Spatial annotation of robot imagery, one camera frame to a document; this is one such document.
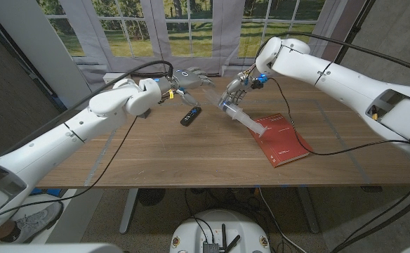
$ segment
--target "black remote control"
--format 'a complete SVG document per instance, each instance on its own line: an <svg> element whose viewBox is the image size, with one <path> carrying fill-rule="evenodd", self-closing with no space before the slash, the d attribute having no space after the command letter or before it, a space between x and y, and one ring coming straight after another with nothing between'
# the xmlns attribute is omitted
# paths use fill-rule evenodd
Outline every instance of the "black remote control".
<svg viewBox="0 0 410 253"><path fill-rule="evenodd" d="M189 126L201 111L202 109L200 107L193 107L190 112L183 117L183 119L180 121L180 124L185 127Z"/></svg>

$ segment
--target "book cover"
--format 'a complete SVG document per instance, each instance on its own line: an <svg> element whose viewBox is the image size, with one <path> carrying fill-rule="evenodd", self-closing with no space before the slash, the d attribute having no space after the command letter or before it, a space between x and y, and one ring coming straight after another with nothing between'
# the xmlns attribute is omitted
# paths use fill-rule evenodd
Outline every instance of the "book cover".
<svg viewBox="0 0 410 253"><path fill-rule="evenodd" d="M297 141L291 123L281 114L263 117L255 120L255 122L262 124L263 127L267 127L266 132L261 137L252 130L249 129L249 131L273 167L297 160L309 154ZM300 142L307 149L312 150L302 136L299 133L297 134Z"/></svg>

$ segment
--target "cable connector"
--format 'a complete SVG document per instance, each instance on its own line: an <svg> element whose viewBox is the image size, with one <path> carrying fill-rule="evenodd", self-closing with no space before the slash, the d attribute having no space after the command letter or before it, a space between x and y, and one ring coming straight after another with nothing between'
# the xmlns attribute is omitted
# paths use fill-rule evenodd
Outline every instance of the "cable connector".
<svg viewBox="0 0 410 253"><path fill-rule="evenodd" d="M264 83L262 83L260 80L255 79L255 81L253 81L251 88L252 89L261 89L264 87Z"/></svg>
<svg viewBox="0 0 410 253"><path fill-rule="evenodd" d="M376 109L375 105L372 105L371 112L372 112L372 119L378 120L378 110Z"/></svg>
<svg viewBox="0 0 410 253"><path fill-rule="evenodd" d="M258 81L260 81L261 83L265 83L267 82L267 76L265 74L260 74L260 76L257 78Z"/></svg>

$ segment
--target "floor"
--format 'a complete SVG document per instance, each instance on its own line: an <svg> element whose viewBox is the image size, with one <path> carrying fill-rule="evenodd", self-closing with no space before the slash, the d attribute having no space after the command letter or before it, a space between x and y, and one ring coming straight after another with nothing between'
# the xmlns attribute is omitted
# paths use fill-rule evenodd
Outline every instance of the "floor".
<svg viewBox="0 0 410 253"><path fill-rule="evenodd" d="M234 198L240 202L247 201L253 196L250 189L238 188L230 191L226 188L215 188L211 189L211 194L216 198L213 199L208 193L195 195L187 190L188 203L192 211L198 213L208 208L225 207L252 219L256 216L265 232L270 234L271 246L276 247L279 244L280 236L275 230L275 225L269 221L267 213L260 211L265 217L262 218L259 214L251 214L242 209L241 204L234 201ZM263 195L289 239L307 252L328 252L322 234L309 232L295 188L265 188ZM168 189L164 199L155 206L144 207L138 203L128 233L121 235L118 228L126 196L127 190L106 190L81 241L108 242L130 252L168 252L173 232L180 222L189 216L185 204L185 190ZM258 205L254 199L250 199L249 203L252 207ZM280 245L277 252L297 251L288 247L283 251Z"/></svg>
<svg viewBox="0 0 410 253"><path fill-rule="evenodd" d="M389 186L383 187L381 193L366 193L360 187L311 188L310 194L317 219L328 247L333 249L355 229L396 203L409 189L410 186ZM410 197L394 208L390 214L372 223L372 226L368 226L362 232L388 219L409 203ZM403 252L408 247L410 247L410 212L340 252Z"/></svg>

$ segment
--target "person's foot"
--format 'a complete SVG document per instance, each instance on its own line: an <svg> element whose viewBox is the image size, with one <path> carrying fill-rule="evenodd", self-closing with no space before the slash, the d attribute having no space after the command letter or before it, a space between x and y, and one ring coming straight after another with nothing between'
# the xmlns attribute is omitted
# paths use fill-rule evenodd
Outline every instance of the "person's foot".
<svg viewBox="0 0 410 253"><path fill-rule="evenodd" d="M27 243L32 241L42 230L51 228L60 218L62 212L63 203L54 202L36 214L18 219L16 226L21 230L21 233L13 243Z"/></svg>

